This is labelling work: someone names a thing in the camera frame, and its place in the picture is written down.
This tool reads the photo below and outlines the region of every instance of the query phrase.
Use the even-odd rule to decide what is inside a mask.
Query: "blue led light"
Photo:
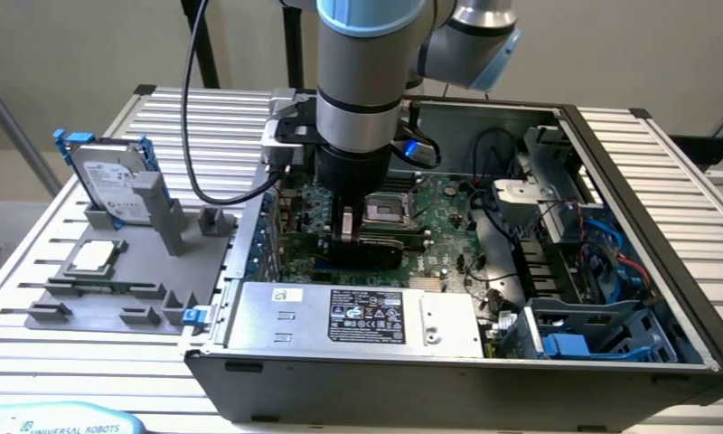
[[[410,140],[410,142],[407,143],[407,146],[404,147],[404,156],[411,156],[416,147],[418,147],[416,140]]]

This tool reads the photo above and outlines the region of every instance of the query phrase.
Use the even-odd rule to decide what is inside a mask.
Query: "white wall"
[[[222,86],[284,85],[272,0],[214,0]],[[671,132],[723,113],[723,0],[516,0],[523,40],[492,98],[647,108]],[[314,83],[315,17],[306,16]],[[139,83],[179,83],[178,0],[0,0],[0,91],[37,145],[55,127],[101,133]],[[440,93],[430,83],[427,90]],[[450,89],[451,96],[468,93]],[[0,132],[0,147],[9,147]]]

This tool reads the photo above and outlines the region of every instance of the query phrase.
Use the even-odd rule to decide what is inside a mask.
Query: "circuit board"
[[[282,281],[290,283],[332,283],[351,286],[407,288],[411,278],[438,278],[442,291],[463,292],[463,274],[458,272],[480,252],[475,232],[470,228],[468,200],[472,187],[467,178],[426,175],[406,193],[412,224],[430,232],[424,251],[404,251],[398,269],[331,269],[320,255],[311,254],[316,235],[328,231],[330,193],[310,180],[294,185],[299,200],[288,202],[287,214],[299,216],[300,224],[288,224],[279,243],[284,251]]]

